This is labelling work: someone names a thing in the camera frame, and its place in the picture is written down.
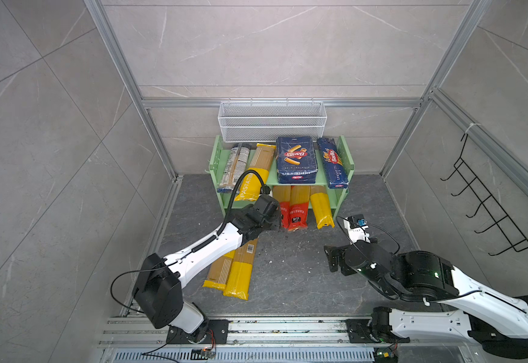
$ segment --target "pasta package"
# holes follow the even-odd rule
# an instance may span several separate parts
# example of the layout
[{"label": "pasta package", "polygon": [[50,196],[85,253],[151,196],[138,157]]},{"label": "pasta package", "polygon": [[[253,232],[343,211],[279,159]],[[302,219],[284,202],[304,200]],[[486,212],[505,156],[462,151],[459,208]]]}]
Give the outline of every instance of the pasta package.
[{"label": "pasta package", "polygon": [[231,263],[230,276],[223,293],[225,296],[248,300],[248,290],[250,288],[250,279],[252,278],[252,266],[257,243],[258,238],[236,249],[234,261]]},{"label": "pasta package", "polygon": [[312,212],[315,214],[316,227],[321,229],[329,225],[335,228],[327,188],[324,185],[311,186],[311,204]]},{"label": "pasta package", "polygon": [[222,181],[217,187],[218,193],[231,193],[238,178],[246,170],[248,156],[250,156],[250,145],[247,143],[237,143],[231,148]]},{"label": "pasta package", "polygon": [[284,228],[289,227],[290,213],[290,185],[275,185],[272,196],[280,204],[280,223]]},{"label": "pasta package", "polygon": [[281,184],[312,184],[316,181],[318,166],[315,145],[309,136],[279,137],[276,167]]},{"label": "pasta package", "polygon": [[[250,167],[248,170],[254,170],[262,177],[262,181],[266,183],[268,180],[268,173],[274,160],[274,154],[276,152],[275,145],[267,145],[259,143],[256,145],[256,153],[250,161]],[[234,199],[238,200],[251,200],[258,199],[260,195],[260,180],[254,174],[248,174],[244,178],[242,185],[238,189],[238,195]]]},{"label": "pasta package", "polygon": [[347,171],[342,165],[341,157],[337,154],[337,145],[335,145],[334,140],[319,138],[316,142],[318,143],[318,151],[323,157],[328,187],[331,189],[347,188],[349,186]]},{"label": "pasta package", "polygon": [[290,190],[289,232],[306,229],[308,202],[311,196],[310,185],[293,185]]},{"label": "pasta package", "polygon": [[211,287],[212,289],[224,291],[228,276],[230,276],[231,264],[234,260],[235,254],[235,250],[228,252],[212,263],[210,271],[208,272],[208,277],[203,281],[204,287]]}]

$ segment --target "green shelf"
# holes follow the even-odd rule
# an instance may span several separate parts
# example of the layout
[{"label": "green shelf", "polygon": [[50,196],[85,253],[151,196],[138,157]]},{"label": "green shelf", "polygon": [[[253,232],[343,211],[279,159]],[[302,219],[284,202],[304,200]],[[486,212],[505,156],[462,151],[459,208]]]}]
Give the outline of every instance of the green shelf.
[{"label": "green shelf", "polygon": [[[345,167],[345,170],[347,171],[347,177],[349,179],[349,183],[351,183],[351,179],[353,178],[353,173],[355,171],[355,164],[353,162],[353,158],[351,157],[351,152],[349,151],[349,148],[347,146],[347,141],[345,140],[344,136],[341,136],[338,138],[337,141],[337,151],[339,156],[341,156],[341,160],[343,163],[343,166]],[[248,157],[248,165],[250,165],[250,161],[252,160],[254,154],[256,153],[256,150],[250,150],[250,156]],[[230,150],[224,149],[222,144],[222,139],[219,135],[216,136],[216,141],[213,145],[212,150],[212,156],[210,158],[210,175],[212,176],[213,186],[217,190],[217,186],[220,184],[220,181],[222,180],[222,176],[224,173],[224,169],[226,168],[226,162],[228,160],[228,157],[230,156]],[[318,166],[318,172],[316,173],[316,180],[315,183],[312,184],[281,184],[278,183],[278,174],[276,170],[276,159],[272,162],[272,166],[270,167],[270,174],[268,175],[268,180],[266,181],[266,184],[270,187],[274,185],[324,185],[327,186],[327,178],[325,175],[325,171],[323,169],[323,160],[320,157],[320,153],[318,150],[315,149],[315,157],[316,157],[316,163]],[[330,202],[331,210],[333,211],[333,218],[337,216],[337,213],[341,207],[341,204],[343,200],[345,200],[345,197],[349,193],[348,189],[329,189],[327,188],[327,194],[328,194],[328,200]],[[231,194],[230,193],[217,193],[217,199],[220,204],[220,208],[222,209],[222,213],[225,214],[226,207],[228,205],[228,202],[230,201]],[[253,203],[253,201],[247,201],[247,200],[241,200],[241,201],[235,201],[232,208],[243,208],[244,206]]]}]

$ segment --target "blue pasta package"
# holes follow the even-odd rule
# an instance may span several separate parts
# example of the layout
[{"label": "blue pasta package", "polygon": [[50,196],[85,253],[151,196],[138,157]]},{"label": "blue pasta package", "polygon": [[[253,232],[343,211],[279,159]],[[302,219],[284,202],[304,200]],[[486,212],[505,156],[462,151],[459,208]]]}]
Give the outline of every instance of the blue pasta package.
[{"label": "blue pasta package", "polygon": [[276,141],[276,168],[281,184],[310,184],[316,181],[315,144],[309,136],[285,137]]},{"label": "blue pasta package", "polygon": [[335,145],[334,139],[319,138],[316,142],[318,151],[323,158],[328,187],[331,189],[347,188],[349,186],[347,171],[337,153],[337,145]]}]

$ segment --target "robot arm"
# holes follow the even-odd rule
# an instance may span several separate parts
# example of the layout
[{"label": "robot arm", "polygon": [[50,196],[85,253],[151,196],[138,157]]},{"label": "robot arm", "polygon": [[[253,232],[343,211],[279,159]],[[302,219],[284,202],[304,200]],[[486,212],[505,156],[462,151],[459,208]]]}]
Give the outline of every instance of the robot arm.
[{"label": "robot arm", "polygon": [[373,336],[389,342],[457,339],[478,342],[500,357],[528,358],[528,296],[501,294],[433,253],[392,254],[369,239],[364,218],[344,222],[355,243],[325,246],[332,272],[340,266],[344,275],[359,273],[391,300],[423,301],[427,306],[439,302],[459,309],[408,312],[378,307],[372,315]]},{"label": "robot arm", "polygon": [[190,244],[160,258],[156,253],[143,261],[133,297],[157,329],[167,324],[184,330],[190,340],[200,341],[209,320],[194,305],[183,300],[181,289],[220,256],[258,237],[278,220],[278,201],[260,195],[254,204],[233,210],[230,222]]}]

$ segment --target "wall hook rack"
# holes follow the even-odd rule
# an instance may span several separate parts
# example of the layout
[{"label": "wall hook rack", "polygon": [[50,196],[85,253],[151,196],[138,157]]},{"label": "wall hook rack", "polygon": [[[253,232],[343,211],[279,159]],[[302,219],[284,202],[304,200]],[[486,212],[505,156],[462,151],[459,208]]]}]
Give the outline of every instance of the wall hook rack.
[{"label": "wall hook rack", "polygon": [[[487,230],[489,230],[490,228],[496,226],[498,227],[498,229],[500,230],[500,233],[502,233],[502,235],[504,236],[504,238],[507,239],[508,243],[510,244],[510,247],[507,247],[506,249],[500,251],[500,252],[497,252],[497,253],[488,253],[490,256],[497,256],[499,255],[500,253],[503,253],[503,252],[506,252],[510,249],[513,249],[514,251],[516,252],[521,252],[521,251],[524,251],[526,249],[528,249],[528,238],[527,236],[525,236],[525,234],[520,230],[520,228],[518,227],[518,225],[516,225],[516,223],[514,222],[514,220],[510,217],[510,215],[507,213],[506,210],[504,210],[504,208],[502,207],[502,205],[500,204],[500,202],[494,197],[494,195],[488,190],[488,188],[486,187],[486,185],[482,182],[482,180],[480,178],[478,178],[478,175],[476,175],[476,173],[470,168],[470,165],[468,165],[466,163],[466,161],[462,158],[462,155],[464,154],[464,147],[466,146],[466,141],[468,140],[468,134],[464,134],[462,135],[462,138],[460,139],[460,141],[463,141],[464,143],[462,144],[462,150],[460,152],[460,156],[457,158],[456,162],[454,163],[454,171],[452,171],[452,173],[449,175],[449,177],[447,178],[440,178],[442,181],[447,181],[449,178],[451,178],[454,174],[458,174],[460,175],[460,177],[462,177],[462,180],[464,180],[464,182],[466,183],[466,186],[458,193],[458,194],[454,194],[454,193],[451,193],[452,196],[459,196],[460,194],[462,194],[465,190],[467,189],[470,189],[472,191],[472,193],[474,193],[474,195],[476,196],[476,198],[478,199],[479,201],[479,204],[478,204],[478,207],[476,208],[476,211],[474,211],[474,214],[472,215],[467,215],[466,216],[468,218],[473,218],[476,214],[478,214],[478,211],[480,210],[480,208],[484,208],[486,210],[486,212],[488,213],[488,215],[490,216],[490,218],[492,218],[492,221],[493,223],[486,227],[486,229],[484,229],[483,231],[474,231],[475,233],[477,234],[482,234],[484,232],[486,232]],[[471,174],[474,176],[472,178],[472,180],[468,181],[463,173],[459,170],[460,167],[464,167],[464,168],[467,168],[467,170],[469,170],[471,172]],[[486,192],[488,193],[488,196],[485,197],[484,199],[482,199],[480,197],[480,195],[474,190],[474,188],[472,188],[472,183],[474,181],[478,180],[478,182],[482,185],[482,187],[484,188],[484,190],[486,190]],[[502,213],[504,214],[503,216],[501,216],[500,218],[497,218],[496,216],[494,216],[494,214],[492,214],[490,212],[490,210],[488,209],[488,207],[486,206],[486,202],[487,201],[494,201],[499,207],[500,207],[500,211],[502,211]],[[508,238],[507,234],[504,232],[504,230],[502,229],[502,227],[500,226],[500,222],[506,220],[507,222],[510,222],[517,230],[518,232],[521,234],[521,236],[523,237],[522,240],[516,242],[516,243],[513,243],[510,238]]]}]

